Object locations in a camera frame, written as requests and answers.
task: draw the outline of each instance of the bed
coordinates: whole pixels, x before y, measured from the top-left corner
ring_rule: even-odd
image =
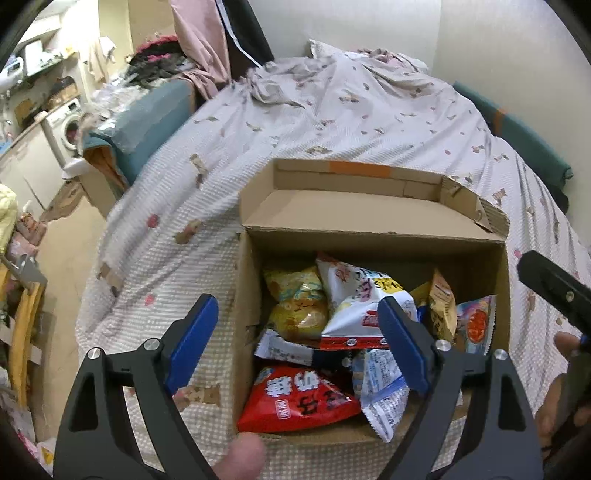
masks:
[[[585,284],[591,260],[541,180],[474,104],[404,56],[344,54],[273,61],[203,105],[150,159],[108,217],[83,296],[76,337],[83,355],[135,349],[184,317],[201,293],[220,306],[193,375],[219,385],[220,402],[181,415],[208,461],[231,439],[230,397],[238,193],[274,157],[338,158],[448,175],[504,210],[511,275],[510,354],[532,409],[566,363],[553,346],[564,318],[519,283],[517,261],[536,249]],[[196,165],[207,175],[196,186]],[[128,410],[144,459],[158,460],[137,399]],[[451,461],[454,422],[438,466]],[[271,442],[263,478],[373,478],[396,445],[301,447]]]

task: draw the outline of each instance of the washing machine door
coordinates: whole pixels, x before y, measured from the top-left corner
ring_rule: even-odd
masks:
[[[78,134],[81,118],[79,113],[73,113],[67,116],[61,124],[61,141],[72,152],[76,151],[76,135]]]

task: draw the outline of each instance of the floor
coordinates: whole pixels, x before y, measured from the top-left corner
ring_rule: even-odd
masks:
[[[47,289],[34,339],[43,361],[31,369],[31,413],[38,441],[57,435],[78,370],[74,325],[104,229],[104,218],[83,197],[72,214],[48,224],[39,248],[37,261]]]

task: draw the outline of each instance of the cardboard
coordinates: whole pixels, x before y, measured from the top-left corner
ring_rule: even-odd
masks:
[[[254,348],[272,301],[265,264],[305,268],[317,251],[388,273],[407,291],[431,279],[435,266],[456,302],[497,295],[492,349],[509,347],[510,297],[501,210],[452,179],[430,172],[335,160],[277,159],[243,189],[233,307],[235,422],[256,374]],[[467,412],[470,394],[456,409]],[[417,412],[409,401],[402,437]],[[381,442],[363,415],[301,432],[268,435],[299,445]]]

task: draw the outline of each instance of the human hand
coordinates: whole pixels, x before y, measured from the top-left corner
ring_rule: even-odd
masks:
[[[255,433],[241,433],[213,467],[219,480],[256,480],[265,465],[265,445]]]
[[[571,355],[580,346],[579,339],[574,335],[565,332],[559,332],[554,337],[554,344],[562,356],[570,360]],[[566,374],[557,376],[550,384],[548,393],[544,399],[544,404],[539,408],[535,414],[535,423],[538,429],[538,437],[542,449],[545,450],[552,443],[552,435],[556,432],[560,425],[556,425],[556,417],[558,415],[558,402],[560,400],[560,393],[564,377]],[[591,420],[591,406],[581,407],[574,415],[573,421],[577,427],[582,427]],[[544,457],[548,456],[550,451],[544,451]]]

